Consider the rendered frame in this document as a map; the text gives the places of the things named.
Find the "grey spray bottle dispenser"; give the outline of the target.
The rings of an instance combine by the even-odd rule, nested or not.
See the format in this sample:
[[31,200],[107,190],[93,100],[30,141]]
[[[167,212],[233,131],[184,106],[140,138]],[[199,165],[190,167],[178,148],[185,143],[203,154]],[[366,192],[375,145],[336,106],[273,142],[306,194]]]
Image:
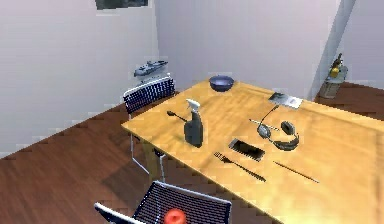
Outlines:
[[185,140],[189,144],[200,148],[203,143],[203,124],[198,111],[200,103],[192,99],[187,99],[187,102],[188,107],[191,109],[192,119],[184,125]]

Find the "black spoon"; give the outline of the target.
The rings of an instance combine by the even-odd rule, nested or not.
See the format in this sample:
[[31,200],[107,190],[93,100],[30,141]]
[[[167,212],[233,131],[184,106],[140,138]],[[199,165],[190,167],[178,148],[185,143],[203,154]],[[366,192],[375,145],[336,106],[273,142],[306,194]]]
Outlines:
[[166,112],[168,116],[174,116],[174,117],[177,117],[179,118],[180,120],[184,121],[184,122],[187,122],[187,120],[179,115],[177,115],[175,112],[173,111],[167,111]]

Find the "blue bowl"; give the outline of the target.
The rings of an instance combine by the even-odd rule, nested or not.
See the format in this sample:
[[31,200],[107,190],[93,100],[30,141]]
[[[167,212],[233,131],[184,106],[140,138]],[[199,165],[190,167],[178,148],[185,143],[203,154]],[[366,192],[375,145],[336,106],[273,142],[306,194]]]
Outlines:
[[226,75],[216,75],[209,79],[210,87],[216,92],[226,92],[234,84],[234,80]]

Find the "black mesh chair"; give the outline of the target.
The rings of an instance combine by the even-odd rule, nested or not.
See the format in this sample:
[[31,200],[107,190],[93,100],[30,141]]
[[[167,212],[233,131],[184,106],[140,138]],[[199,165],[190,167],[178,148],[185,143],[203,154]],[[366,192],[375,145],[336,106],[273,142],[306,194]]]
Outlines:
[[232,203],[207,194],[153,181],[132,216],[121,214],[99,202],[95,210],[109,224],[165,224],[166,213],[180,209],[186,224],[230,224]]
[[165,76],[127,90],[122,99],[125,103],[128,118],[132,119],[132,114],[137,110],[174,95],[174,80],[171,76]]

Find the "black mobile phone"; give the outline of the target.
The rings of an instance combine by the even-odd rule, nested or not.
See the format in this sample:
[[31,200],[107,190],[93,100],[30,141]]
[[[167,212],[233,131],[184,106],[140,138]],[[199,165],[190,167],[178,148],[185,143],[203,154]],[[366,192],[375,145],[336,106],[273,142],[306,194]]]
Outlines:
[[265,151],[257,148],[253,145],[250,145],[246,142],[243,142],[237,138],[233,139],[228,147],[238,153],[241,153],[255,161],[260,161],[265,155]]

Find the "black fork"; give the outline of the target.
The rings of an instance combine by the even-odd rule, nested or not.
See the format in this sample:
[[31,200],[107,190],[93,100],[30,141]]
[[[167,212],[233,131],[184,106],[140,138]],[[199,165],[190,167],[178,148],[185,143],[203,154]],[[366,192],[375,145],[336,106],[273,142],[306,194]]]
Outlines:
[[223,163],[230,163],[230,164],[234,164],[235,166],[241,168],[243,171],[247,172],[249,175],[253,176],[254,178],[262,181],[262,182],[266,182],[266,179],[264,177],[262,177],[261,175],[243,167],[242,165],[230,160],[228,157],[226,157],[225,155],[223,155],[222,153],[220,152],[214,152],[213,154],[216,158],[218,158],[221,162]]

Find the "thin silver pen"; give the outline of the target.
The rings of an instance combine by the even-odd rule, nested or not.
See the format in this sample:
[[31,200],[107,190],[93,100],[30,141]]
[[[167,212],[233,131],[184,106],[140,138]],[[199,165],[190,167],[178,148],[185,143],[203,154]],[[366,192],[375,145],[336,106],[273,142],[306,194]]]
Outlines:
[[269,129],[272,129],[272,130],[275,130],[275,131],[280,131],[279,128],[277,127],[274,127],[274,126],[270,126],[270,125],[267,125],[267,124],[264,124],[262,123],[261,121],[257,121],[257,120],[254,120],[254,119],[249,119],[249,121],[253,122],[253,123],[256,123],[258,125],[264,125],[265,127],[269,128]]

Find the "grey booklet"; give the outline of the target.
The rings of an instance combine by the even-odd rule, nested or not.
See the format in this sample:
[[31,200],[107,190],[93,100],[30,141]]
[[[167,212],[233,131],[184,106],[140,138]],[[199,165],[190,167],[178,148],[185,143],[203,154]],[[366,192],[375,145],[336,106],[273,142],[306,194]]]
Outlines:
[[279,92],[273,93],[269,97],[269,101],[274,103],[274,104],[290,107],[293,109],[298,109],[302,103],[301,98],[297,98],[297,97],[290,96],[290,95],[283,94],[283,93],[279,93]]

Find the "black headphones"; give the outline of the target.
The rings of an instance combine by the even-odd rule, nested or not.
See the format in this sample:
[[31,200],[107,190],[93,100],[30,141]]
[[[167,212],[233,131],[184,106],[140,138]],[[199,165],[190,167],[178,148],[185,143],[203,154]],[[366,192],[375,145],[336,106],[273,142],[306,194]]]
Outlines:
[[[278,105],[275,105],[269,112],[267,112],[264,115],[264,117],[261,119],[261,122],[264,123],[264,120],[269,116],[269,114],[275,111],[277,108],[278,108]],[[285,135],[292,137],[290,141],[273,140],[271,129],[265,127],[264,125],[258,125],[257,133],[262,139],[267,139],[271,144],[273,144],[279,150],[282,150],[282,151],[295,150],[300,143],[300,137],[299,137],[299,134],[296,132],[295,126],[289,121],[282,121],[280,123],[280,128]]]

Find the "red apple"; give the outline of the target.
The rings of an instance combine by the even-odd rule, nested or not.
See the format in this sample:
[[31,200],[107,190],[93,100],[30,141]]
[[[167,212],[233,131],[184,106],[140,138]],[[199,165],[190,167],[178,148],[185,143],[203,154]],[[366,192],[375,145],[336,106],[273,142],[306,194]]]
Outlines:
[[186,215],[180,209],[171,209],[164,216],[164,224],[186,224]]

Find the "thin black pencil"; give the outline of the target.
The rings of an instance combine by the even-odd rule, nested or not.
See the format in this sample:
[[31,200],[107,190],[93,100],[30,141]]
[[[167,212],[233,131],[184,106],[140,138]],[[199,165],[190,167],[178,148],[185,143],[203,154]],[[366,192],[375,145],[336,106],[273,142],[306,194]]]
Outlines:
[[291,171],[291,172],[293,172],[293,173],[295,173],[295,174],[298,174],[298,175],[300,175],[300,176],[302,176],[302,177],[304,177],[304,178],[306,178],[306,179],[309,179],[309,180],[311,180],[311,181],[313,181],[313,182],[315,182],[315,183],[317,183],[317,184],[319,184],[320,183],[320,181],[319,180],[317,180],[317,179],[315,179],[315,178],[313,178],[313,177],[311,177],[311,176],[308,176],[308,175],[306,175],[306,174],[304,174],[304,173],[301,173],[301,172],[299,172],[299,171],[297,171],[297,170],[295,170],[295,169],[293,169],[293,168],[290,168],[290,167],[288,167],[288,166],[286,166],[286,165],[284,165],[284,164],[282,164],[282,163],[279,163],[279,162],[277,162],[277,161],[273,161],[276,165],[278,165],[278,166],[280,166],[280,167],[283,167],[283,168],[285,168],[285,169],[287,169],[287,170],[289,170],[289,171]]

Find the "dark framed picture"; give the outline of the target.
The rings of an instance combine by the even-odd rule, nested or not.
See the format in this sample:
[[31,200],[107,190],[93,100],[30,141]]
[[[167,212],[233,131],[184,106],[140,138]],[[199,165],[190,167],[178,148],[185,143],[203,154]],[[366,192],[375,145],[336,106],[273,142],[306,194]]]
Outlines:
[[148,0],[95,0],[95,2],[98,10],[143,7],[148,5]]

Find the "grey stand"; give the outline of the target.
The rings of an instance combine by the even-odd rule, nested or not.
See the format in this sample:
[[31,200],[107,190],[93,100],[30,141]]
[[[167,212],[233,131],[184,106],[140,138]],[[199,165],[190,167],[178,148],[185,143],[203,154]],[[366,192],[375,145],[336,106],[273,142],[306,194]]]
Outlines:
[[335,78],[331,78],[328,75],[320,88],[319,96],[321,98],[327,99],[335,98],[340,86],[344,83],[346,79],[347,73],[348,67],[341,65],[339,67],[339,73]]

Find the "light wooden table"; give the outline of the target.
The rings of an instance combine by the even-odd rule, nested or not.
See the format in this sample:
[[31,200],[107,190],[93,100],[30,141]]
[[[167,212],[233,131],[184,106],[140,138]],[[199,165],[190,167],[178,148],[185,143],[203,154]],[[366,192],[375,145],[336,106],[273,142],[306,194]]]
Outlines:
[[[218,93],[200,82],[160,105],[124,123],[127,131],[184,163],[283,224],[384,224],[384,122],[303,101],[293,110],[278,107],[264,123],[272,139],[290,141],[280,128],[291,122],[300,143],[293,151],[277,149],[257,133],[258,124],[274,105],[271,91],[237,82]],[[192,119],[187,99],[200,103],[203,124],[200,148],[185,140],[186,122]],[[255,161],[228,147],[239,139],[265,151]],[[261,175],[262,182],[241,168],[223,163],[213,154]],[[282,163],[320,181],[295,174]]]

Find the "yellow and brown statuette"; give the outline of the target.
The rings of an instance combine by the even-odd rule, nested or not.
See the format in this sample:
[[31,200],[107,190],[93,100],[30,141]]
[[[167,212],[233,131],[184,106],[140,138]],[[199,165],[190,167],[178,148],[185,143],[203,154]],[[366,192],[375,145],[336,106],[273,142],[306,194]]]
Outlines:
[[334,60],[333,64],[331,65],[329,76],[331,78],[335,78],[339,73],[339,67],[342,64],[342,54],[339,54],[338,57]]

